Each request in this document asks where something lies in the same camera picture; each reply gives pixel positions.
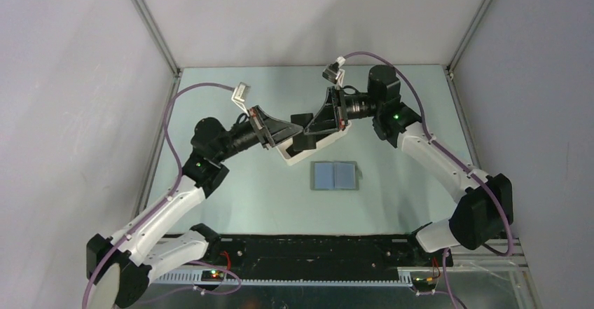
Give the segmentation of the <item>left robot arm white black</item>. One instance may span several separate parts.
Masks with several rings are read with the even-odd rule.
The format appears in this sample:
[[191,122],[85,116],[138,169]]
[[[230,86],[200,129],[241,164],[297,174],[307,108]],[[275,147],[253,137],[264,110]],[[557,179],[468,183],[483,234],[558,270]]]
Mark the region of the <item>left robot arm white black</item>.
[[164,274],[192,261],[216,263],[221,245],[205,225],[190,229],[172,242],[159,241],[188,211],[206,201],[229,173],[223,162],[257,144],[271,149],[303,132],[299,124],[267,115],[254,106],[247,120],[229,130],[208,117],[200,120],[191,140],[193,150],[164,196],[126,226],[87,244],[88,285],[83,308],[127,308]]

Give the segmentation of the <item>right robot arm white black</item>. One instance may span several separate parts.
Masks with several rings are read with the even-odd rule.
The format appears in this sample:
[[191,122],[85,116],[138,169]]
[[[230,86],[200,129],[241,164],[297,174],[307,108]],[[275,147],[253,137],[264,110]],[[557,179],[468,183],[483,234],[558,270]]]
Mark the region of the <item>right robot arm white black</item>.
[[503,174],[488,174],[459,159],[440,143],[418,114],[401,99],[399,70],[379,64],[368,72],[367,90],[344,85],[345,70],[336,61],[322,76],[332,82],[320,110],[304,127],[307,136],[342,132],[352,120],[371,118],[379,139],[416,160],[435,177],[456,204],[453,215],[427,224],[413,233],[407,255],[418,266],[428,264],[437,251],[455,246],[474,250],[488,248],[488,241],[504,233],[509,241],[504,255],[513,249],[513,189]]

